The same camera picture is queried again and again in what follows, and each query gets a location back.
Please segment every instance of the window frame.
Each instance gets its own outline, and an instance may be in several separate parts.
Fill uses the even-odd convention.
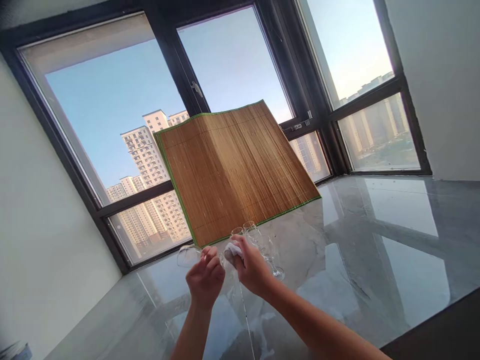
[[[210,108],[207,100],[191,88],[192,82],[196,82],[200,89],[201,84],[195,76],[177,28],[254,6],[265,43],[285,92],[285,98],[295,115],[294,118],[279,124],[279,126],[288,141],[312,132],[316,132],[318,135],[330,176],[317,181],[316,185],[344,174],[431,175],[432,171],[388,18],[385,0],[373,0],[373,2],[395,76],[334,111],[330,109],[328,95],[318,72],[296,0],[198,0],[194,2],[188,0],[107,0],[2,30],[0,31],[0,51],[104,238],[118,268],[122,274],[127,274],[193,242],[191,239],[187,240],[157,255],[137,263],[131,263],[115,229],[110,225],[109,217],[174,190],[173,184],[168,180],[127,198],[101,206],[89,184],[89,179],[86,178],[79,164],[77,155],[65,141],[49,105],[37,89],[35,80],[18,49],[41,40],[144,12],[183,100],[188,117],[191,117],[210,112]],[[353,171],[338,121],[398,92],[401,94],[405,107],[421,169]],[[301,125],[301,127],[294,129],[295,125]]]
[[[372,0],[378,22],[385,42],[385,47],[390,58],[394,77],[362,94],[356,99],[333,110],[330,106],[328,91],[324,85],[317,63],[314,49],[312,48],[308,30],[302,19],[301,9],[297,0],[281,2],[278,5],[283,12],[285,22],[290,29],[301,28],[296,35],[296,42],[292,49],[298,54],[297,66],[299,71],[304,72],[305,86],[307,92],[317,99],[318,116],[321,118],[319,124],[320,134],[323,135],[325,156],[330,158],[330,163],[336,176],[348,175],[424,175],[431,176],[432,170],[425,151],[420,125],[415,113],[415,108],[410,95],[407,79],[404,74],[399,49],[394,37],[394,32],[388,16],[385,0]],[[347,147],[343,141],[338,121],[346,118],[360,110],[374,105],[394,94],[400,93],[408,126],[412,136],[420,169],[395,169],[395,170],[354,170],[350,162]]]

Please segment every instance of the white wall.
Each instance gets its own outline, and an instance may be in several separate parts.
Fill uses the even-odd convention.
[[[434,178],[480,180],[480,1],[386,5]]]
[[[0,348],[43,359],[121,274],[0,55]]]

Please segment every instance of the blue sky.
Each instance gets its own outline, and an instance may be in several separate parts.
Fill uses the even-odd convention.
[[[372,0],[309,4],[340,97],[389,71],[385,57],[378,55],[381,33]],[[182,29],[179,35],[213,112],[264,99],[278,122],[292,117],[251,8]],[[120,133],[145,125],[143,114],[162,109],[168,116],[185,109],[156,40],[46,78],[105,187],[139,174]]]

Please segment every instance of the glass pane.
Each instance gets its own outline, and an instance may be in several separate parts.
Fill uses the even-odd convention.
[[[354,170],[420,168],[399,93],[338,124]]]
[[[394,76],[373,0],[298,0],[333,109]]]
[[[314,183],[330,175],[316,132],[290,141],[290,146]]]
[[[277,123],[293,118],[252,7],[178,29],[210,110],[265,100]]]
[[[133,264],[192,238],[174,190],[110,217]]]
[[[169,179],[152,134],[189,115],[143,13],[20,51],[102,205]]]

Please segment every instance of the marble countertop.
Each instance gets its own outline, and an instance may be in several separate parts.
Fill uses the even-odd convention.
[[[345,176],[260,230],[277,244],[289,288],[382,347],[480,286],[479,190],[429,177]],[[176,256],[124,276],[47,359],[168,359],[190,304],[188,269]],[[309,358],[227,264],[204,359]]]

